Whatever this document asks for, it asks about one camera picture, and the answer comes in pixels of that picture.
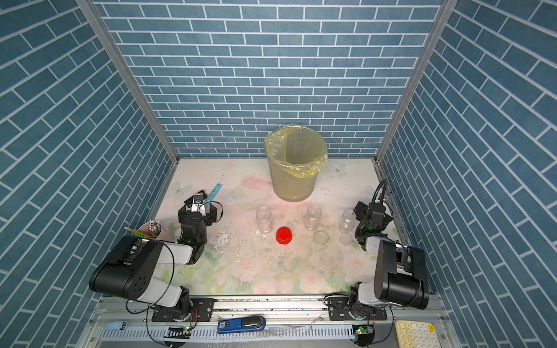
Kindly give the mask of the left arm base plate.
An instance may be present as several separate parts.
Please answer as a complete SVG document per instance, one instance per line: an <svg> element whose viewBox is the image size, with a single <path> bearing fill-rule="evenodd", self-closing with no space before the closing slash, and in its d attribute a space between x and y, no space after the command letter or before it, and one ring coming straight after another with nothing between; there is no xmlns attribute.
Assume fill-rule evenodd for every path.
<svg viewBox="0 0 557 348"><path fill-rule="evenodd" d="M157 305L154 309L152 322L181 323L181 322L209 322L214 308L213 298L188 298L179 300L175 307Z"/></svg>

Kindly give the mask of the white lidded rice jar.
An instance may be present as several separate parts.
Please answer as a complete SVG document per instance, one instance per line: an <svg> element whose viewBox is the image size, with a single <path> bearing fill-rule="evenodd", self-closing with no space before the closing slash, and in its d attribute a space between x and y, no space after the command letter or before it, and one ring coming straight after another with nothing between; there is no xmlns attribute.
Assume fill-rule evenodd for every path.
<svg viewBox="0 0 557 348"><path fill-rule="evenodd" d="M341 233L352 233L356 227L356 214L353 210L345 210L342 213L338 229Z"/></svg>

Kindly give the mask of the red jar lid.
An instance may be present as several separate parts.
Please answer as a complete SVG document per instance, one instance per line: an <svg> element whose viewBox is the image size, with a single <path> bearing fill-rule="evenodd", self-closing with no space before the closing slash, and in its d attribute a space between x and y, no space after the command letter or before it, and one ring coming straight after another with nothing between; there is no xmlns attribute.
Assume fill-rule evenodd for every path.
<svg viewBox="0 0 557 348"><path fill-rule="evenodd" d="M276 231L276 241L281 245L288 245L292 241L292 238L292 231L286 226L283 226Z"/></svg>

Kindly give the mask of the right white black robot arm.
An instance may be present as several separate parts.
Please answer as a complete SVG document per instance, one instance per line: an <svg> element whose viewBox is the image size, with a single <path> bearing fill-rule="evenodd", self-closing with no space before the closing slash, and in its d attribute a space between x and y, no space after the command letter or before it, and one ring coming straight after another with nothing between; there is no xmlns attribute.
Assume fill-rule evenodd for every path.
<svg viewBox="0 0 557 348"><path fill-rule="evenodd" d="M429 304L428 270L423 249L390 239L384 230L393 217L380 203L359 202L355 239L362 250L377 257L371 281L351 287L348 308L356 320L370 319L386 305L424 310Z"/></svg>

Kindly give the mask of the clear rice jar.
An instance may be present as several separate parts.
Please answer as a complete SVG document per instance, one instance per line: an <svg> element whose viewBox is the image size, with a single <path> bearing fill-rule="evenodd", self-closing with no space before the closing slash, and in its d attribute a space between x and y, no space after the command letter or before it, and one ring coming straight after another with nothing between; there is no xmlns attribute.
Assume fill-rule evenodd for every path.
<svg viewBox="0 0 557 348"><path fill-rule="evenodd" d="M303 225L308 231L315 231L319 227L322 210L317 205L311 205L303 218Z"/></svg>

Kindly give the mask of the red lidded rice jar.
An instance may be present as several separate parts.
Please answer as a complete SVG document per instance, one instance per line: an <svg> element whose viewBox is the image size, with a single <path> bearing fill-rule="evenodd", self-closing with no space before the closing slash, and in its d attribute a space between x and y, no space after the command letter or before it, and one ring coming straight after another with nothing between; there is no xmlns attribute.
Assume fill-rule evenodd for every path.
<svg viewBox="0 0 557 348"><path fill-rule="evenodd" d="M273 217L272 212L268 207L259 207L255 213L255 220L260 233L271 233L273 229Z"/></svg>

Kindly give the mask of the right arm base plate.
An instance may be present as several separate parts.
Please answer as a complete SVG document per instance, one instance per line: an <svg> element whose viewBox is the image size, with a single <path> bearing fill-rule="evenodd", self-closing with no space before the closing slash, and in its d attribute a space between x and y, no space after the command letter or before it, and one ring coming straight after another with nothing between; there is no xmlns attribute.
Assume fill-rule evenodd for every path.
<svg viewBox="0 0 557 348"><path fill-rule="evenodd" d="M331 321L387 320L387 313L384 308L361 304L344 294L326 295L323 298L323 303Z"/></svg>

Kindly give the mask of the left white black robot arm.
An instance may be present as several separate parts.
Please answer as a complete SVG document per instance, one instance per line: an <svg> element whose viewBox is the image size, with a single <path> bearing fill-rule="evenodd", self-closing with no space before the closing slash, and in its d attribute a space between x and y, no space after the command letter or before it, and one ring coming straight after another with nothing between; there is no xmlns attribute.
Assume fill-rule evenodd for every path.
<svg viewBox="0 0 557 348"><path fill-rule="evenodd" d="M186 287L154 275L158 265L171 265L171 278L179 265L194 265L207 244L207 227L222 219L219 202L199 191L178 211L181 235L177 242L124 236L91 275L91 291L146 303L152 320L199 320L199 309Z"/></svg>

